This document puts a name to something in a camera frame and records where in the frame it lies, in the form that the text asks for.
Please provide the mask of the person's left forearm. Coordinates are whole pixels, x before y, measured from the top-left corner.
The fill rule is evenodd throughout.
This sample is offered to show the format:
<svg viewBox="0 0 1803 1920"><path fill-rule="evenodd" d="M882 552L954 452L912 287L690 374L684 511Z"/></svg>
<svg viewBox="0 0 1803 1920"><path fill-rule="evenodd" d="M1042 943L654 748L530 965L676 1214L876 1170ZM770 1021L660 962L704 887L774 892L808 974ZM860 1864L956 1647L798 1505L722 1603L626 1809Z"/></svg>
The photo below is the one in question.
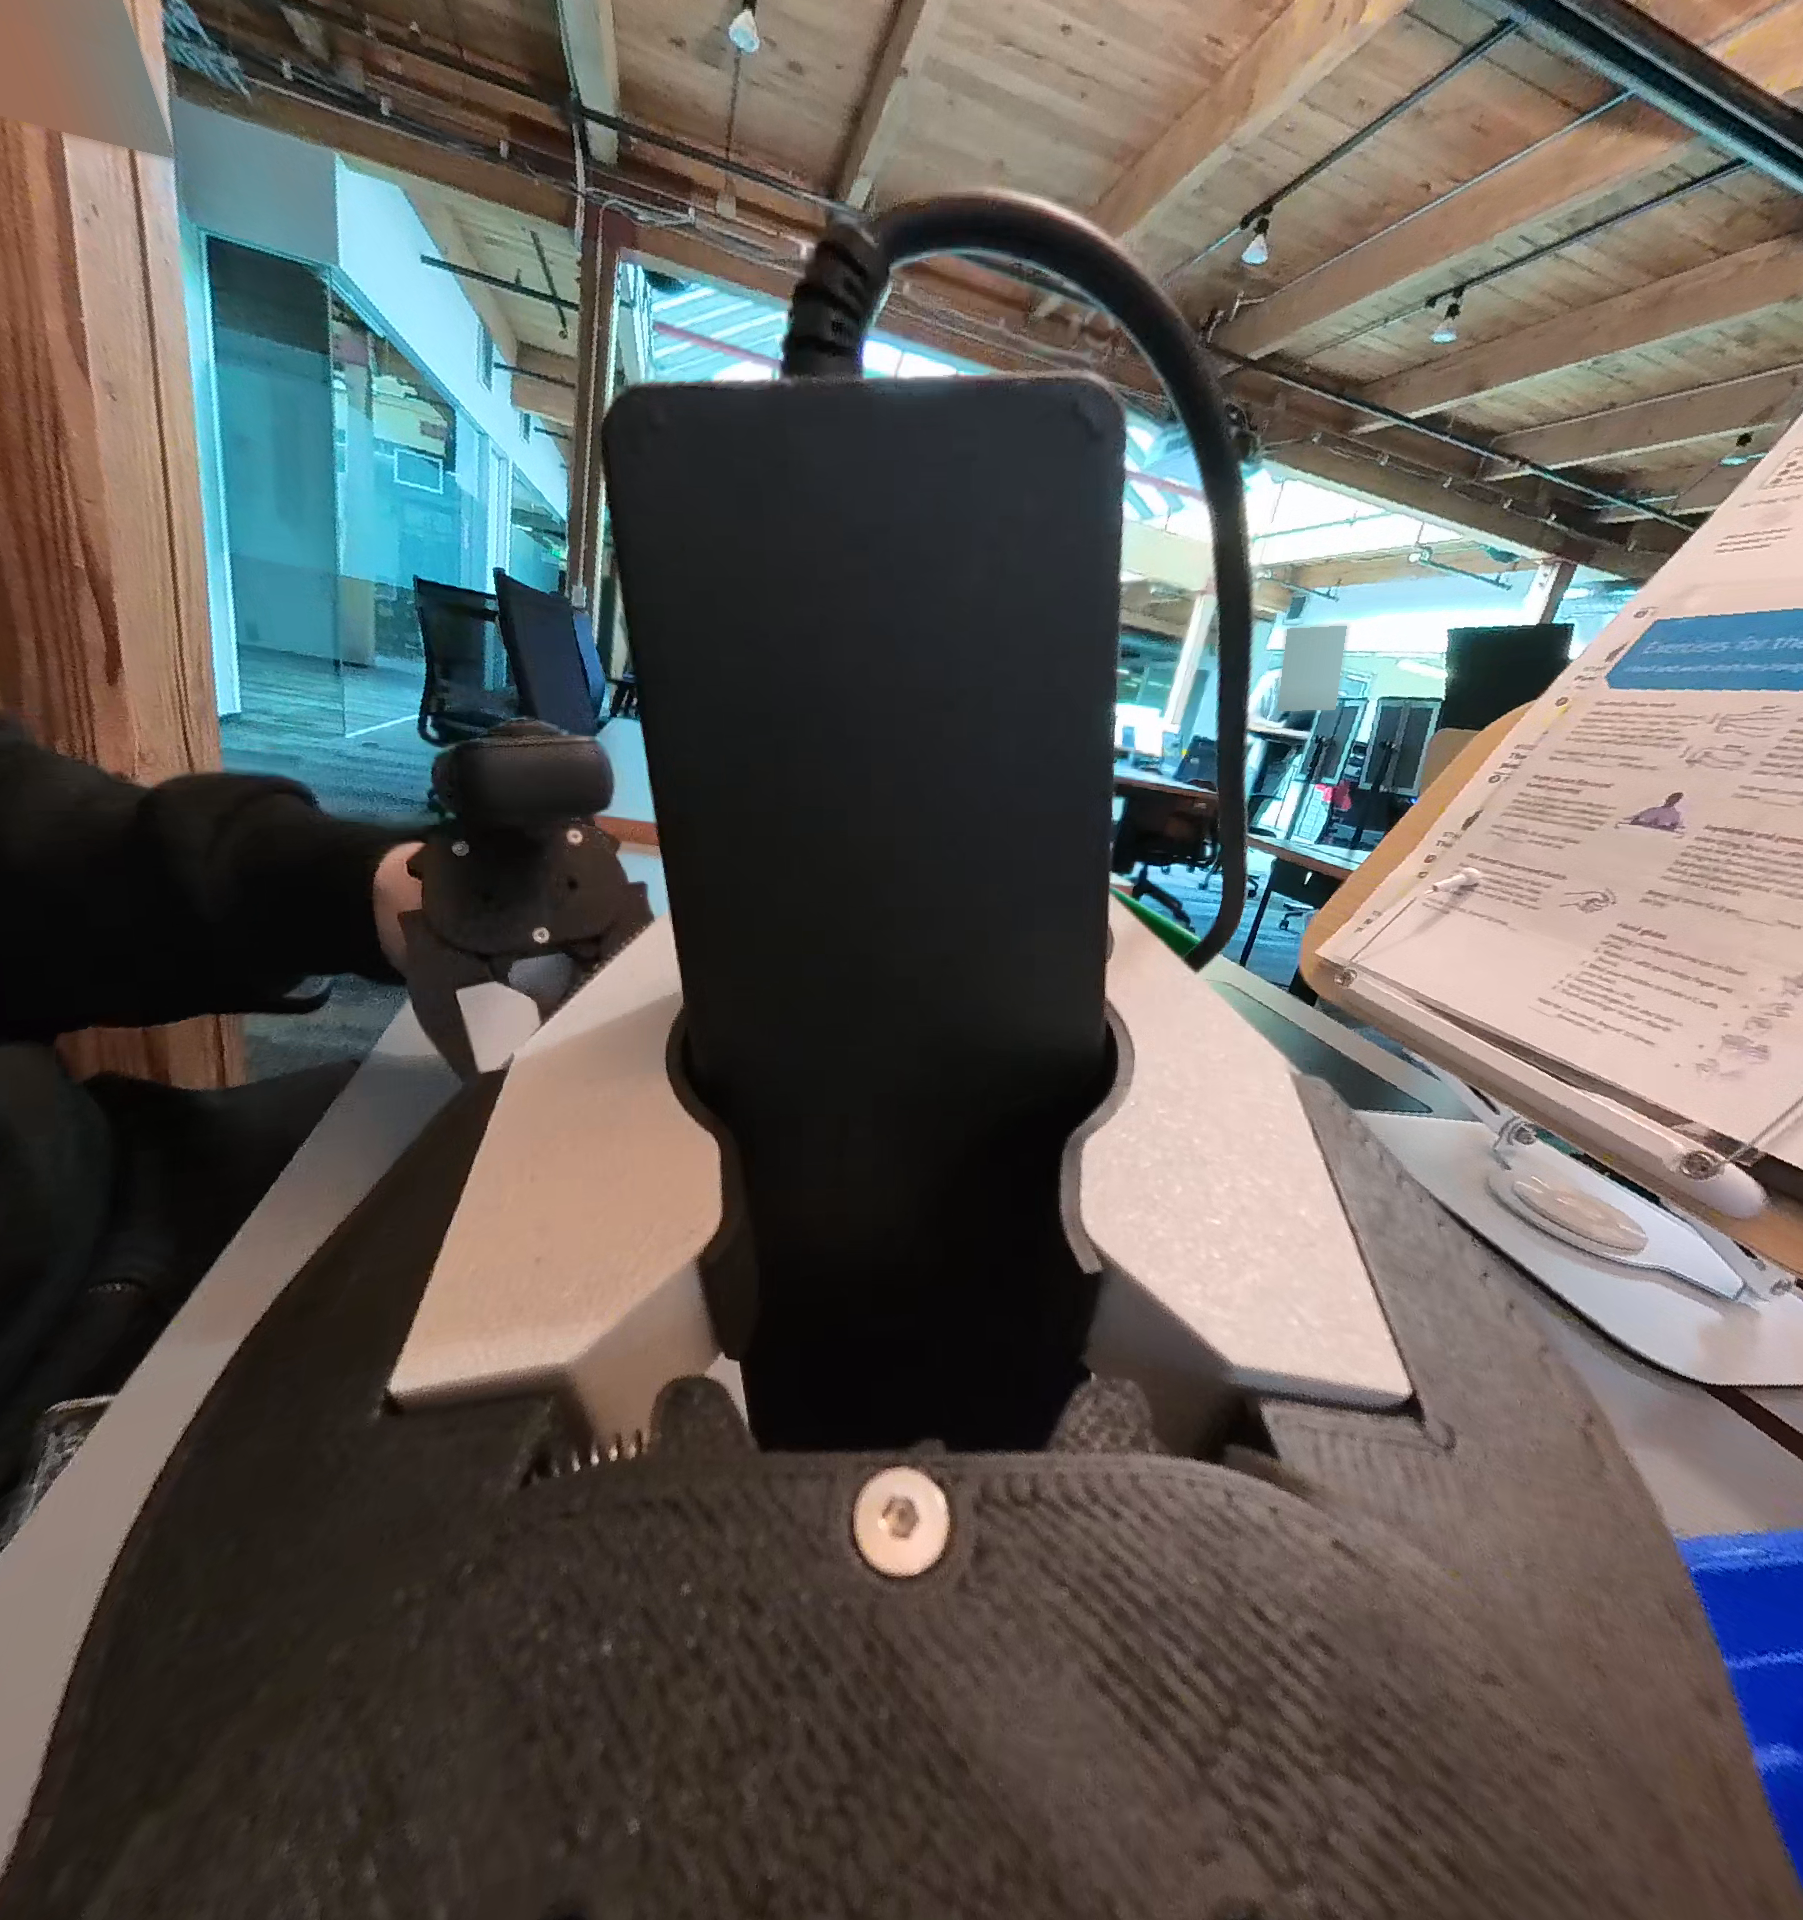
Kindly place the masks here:
<svg viewBox="0 0 1803 1920"><path fill-rule="evenodd" d="M0 714L0 1046L394 984L376 887L400 846L294 780L142 784Z"/></svg>

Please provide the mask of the black background monitor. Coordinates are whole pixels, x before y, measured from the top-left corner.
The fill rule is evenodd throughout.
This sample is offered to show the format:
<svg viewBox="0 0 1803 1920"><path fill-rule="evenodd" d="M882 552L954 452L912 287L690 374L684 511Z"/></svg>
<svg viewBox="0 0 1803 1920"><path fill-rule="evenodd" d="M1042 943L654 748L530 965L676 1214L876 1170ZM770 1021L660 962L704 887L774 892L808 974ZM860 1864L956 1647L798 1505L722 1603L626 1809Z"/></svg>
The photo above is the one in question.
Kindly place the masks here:
<svg viewBox="0 0 1803 1920"><path fill-rule="evenodd" d="M1440 731L1482 731L1524 707L1570 665L1570 621L1460 626L1446 634Z"/></svg>

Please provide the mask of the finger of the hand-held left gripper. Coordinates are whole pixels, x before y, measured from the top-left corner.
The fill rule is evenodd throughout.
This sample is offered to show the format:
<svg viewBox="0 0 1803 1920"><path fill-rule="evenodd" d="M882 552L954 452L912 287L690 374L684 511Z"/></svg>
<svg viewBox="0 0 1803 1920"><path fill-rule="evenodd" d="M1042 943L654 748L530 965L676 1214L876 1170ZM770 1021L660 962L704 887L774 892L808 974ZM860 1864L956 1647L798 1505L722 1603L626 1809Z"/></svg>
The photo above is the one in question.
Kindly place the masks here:
<svg viewBox="0 0 1803 1920"><path fill-rule="evenodd" d="M456 1014L464 1035L462 1076L508 1067L544 1023L538 1001L504 978L484 978L456 987Z"/></svg>

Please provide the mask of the blue plastic bin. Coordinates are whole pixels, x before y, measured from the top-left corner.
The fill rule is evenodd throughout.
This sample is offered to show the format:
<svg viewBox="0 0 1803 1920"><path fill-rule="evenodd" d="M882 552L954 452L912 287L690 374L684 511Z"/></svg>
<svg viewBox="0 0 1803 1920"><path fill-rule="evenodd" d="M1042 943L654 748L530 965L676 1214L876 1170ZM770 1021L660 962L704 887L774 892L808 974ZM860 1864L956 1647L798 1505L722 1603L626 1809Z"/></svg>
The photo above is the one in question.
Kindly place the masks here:
<svg viewBox="0 0 1803 1920"><path fill-rule="evenodd" d="M1682 1538L1803 1885L1803 1527Z"/></svg>

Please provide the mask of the person's black clothing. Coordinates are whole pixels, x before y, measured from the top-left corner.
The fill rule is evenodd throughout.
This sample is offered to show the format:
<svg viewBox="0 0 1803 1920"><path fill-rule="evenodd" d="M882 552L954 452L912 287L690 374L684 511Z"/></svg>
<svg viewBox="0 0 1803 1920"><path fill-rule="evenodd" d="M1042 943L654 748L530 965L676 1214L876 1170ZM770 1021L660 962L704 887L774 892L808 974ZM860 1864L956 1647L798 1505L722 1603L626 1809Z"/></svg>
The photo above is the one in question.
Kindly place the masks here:
<svg viewBox="0 0 1803 1920"><path fill-rule="evenodd" d="M0 1046L0 1550L68 1408L120 1392L354 1074L182 1089Z"/></svg>

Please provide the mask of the glass partition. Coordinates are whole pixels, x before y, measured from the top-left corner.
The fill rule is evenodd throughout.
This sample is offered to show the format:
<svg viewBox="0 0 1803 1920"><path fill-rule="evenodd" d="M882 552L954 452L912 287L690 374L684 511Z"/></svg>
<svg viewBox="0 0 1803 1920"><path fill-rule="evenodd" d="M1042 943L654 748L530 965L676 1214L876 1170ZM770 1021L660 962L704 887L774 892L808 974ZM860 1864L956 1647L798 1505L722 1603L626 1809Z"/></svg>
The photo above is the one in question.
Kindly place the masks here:
<svg viewBox="0 0 1803 1920"><path fill-rule="evenodd" d="M244 742L336 742L338 444L330 286L312 266L204 241L222 511Z"/></svg>

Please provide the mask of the printed instruction sheet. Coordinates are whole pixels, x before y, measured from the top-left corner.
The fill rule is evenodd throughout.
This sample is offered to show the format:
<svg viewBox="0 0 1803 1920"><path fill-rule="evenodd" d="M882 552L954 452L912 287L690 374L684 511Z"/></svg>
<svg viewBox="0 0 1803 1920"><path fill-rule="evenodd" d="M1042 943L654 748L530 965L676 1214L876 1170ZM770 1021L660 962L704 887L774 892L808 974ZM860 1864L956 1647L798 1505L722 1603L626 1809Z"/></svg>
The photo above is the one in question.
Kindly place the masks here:
<svg viewBox="0 0 1803 1920"><path fill-rule="evenodd" d="M1803 411L1324 957L1803 1171Z"/></svg>

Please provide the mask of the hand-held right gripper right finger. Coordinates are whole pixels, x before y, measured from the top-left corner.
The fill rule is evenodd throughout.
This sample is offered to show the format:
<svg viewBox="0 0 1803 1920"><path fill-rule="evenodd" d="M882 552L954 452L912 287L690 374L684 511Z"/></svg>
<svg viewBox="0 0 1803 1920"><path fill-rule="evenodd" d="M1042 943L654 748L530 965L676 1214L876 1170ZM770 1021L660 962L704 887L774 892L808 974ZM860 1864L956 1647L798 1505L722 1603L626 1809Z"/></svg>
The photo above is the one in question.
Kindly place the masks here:
<svg viewBox="0 0 1803 1920"><path fill-rule="evenodd" d="M1086 1363L1154 1411L1236 1393L1396 1411L1412 1385L1298 1074L1132 910L1108 908L1112 1085L1062 1162L1102 1280Z"/></svg>

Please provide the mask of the person's left hand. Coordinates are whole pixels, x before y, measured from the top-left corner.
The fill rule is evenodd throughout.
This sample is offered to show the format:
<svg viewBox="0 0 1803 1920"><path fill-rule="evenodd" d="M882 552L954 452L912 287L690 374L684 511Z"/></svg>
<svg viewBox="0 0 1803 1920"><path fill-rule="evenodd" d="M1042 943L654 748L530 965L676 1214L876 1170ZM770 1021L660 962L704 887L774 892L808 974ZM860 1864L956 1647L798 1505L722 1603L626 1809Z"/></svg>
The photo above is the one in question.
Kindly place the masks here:
<svg viewBox="0 0 1803 1920"><path fill-rule="evenodd" d="M424 908L424 885L412 870L424 846L406 839L390 846L372 876L370 902L376 937L394 978L408 978L408 919Z"/></svg>

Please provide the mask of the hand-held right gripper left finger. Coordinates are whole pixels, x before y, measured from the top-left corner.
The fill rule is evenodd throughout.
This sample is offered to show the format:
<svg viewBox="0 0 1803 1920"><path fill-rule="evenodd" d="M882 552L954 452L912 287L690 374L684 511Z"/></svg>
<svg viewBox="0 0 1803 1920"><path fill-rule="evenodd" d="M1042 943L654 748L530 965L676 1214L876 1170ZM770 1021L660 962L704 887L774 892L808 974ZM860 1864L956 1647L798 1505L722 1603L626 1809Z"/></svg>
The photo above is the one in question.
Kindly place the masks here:
<svg viewBox="0 0 1803 1920"><path fill-rule="evenodd" d="M712 1378L746 1406L700 1277L722 1167L674 1089L680 1009L664 916L504 1067L388 1380L398 1403L542 1393L580 1420L648 1420L672 1380Z"/></svg>

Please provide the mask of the wooden pillar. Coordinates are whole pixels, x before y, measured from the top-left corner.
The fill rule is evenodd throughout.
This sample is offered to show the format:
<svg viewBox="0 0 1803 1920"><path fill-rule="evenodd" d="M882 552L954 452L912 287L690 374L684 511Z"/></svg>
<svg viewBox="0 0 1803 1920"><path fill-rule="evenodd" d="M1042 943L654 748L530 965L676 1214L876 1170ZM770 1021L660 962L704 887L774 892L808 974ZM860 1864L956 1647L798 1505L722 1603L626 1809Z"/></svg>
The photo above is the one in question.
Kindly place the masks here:
<svg viewBox="0 0 1803 1920"><path fill-rule="evenodd" d="M222 772L178 247L168 162L0 117L0 714L144 786ZM3 1046L218 1091L240 1025Z"/></svg>

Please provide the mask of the metal clothing clip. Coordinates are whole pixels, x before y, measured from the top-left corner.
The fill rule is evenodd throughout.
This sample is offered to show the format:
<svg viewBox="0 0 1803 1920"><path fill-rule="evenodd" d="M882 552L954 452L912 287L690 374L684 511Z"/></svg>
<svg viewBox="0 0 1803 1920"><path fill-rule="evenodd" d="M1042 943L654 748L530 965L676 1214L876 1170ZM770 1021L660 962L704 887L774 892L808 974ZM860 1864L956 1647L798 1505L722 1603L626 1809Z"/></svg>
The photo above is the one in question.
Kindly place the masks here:
<svg viewBox="0 0 1803 1920"><path fill-rule="evenodd" d="M0 1498L0 1552L48 1498L54 1482L112 1403L114 1396L108 1393L64 1399L46 1408L32 1430L18 1478Z"/></svg>

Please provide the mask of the black office chair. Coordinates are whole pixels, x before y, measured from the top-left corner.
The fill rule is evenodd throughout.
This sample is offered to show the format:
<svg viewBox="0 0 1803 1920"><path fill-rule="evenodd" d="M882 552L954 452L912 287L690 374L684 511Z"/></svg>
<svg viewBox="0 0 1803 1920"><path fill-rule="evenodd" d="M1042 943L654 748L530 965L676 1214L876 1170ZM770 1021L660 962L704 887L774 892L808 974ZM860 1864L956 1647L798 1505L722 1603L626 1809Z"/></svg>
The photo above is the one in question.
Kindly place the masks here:
<svg viewBox="0 0 1803 1920"><path fill-rule="evenodd" d="M520 715L596 737L608 679L588 617L560 590L532 588L502 568L492 578Z"/></svg>
<svg viewBox="0 0 1803 1920"><path fill-rule="evenodd" d="M498 599L478 588L414 580L424 689L418 731L448 749L516 718L506 686L488 683L488 644L500 639Z"/></svg>

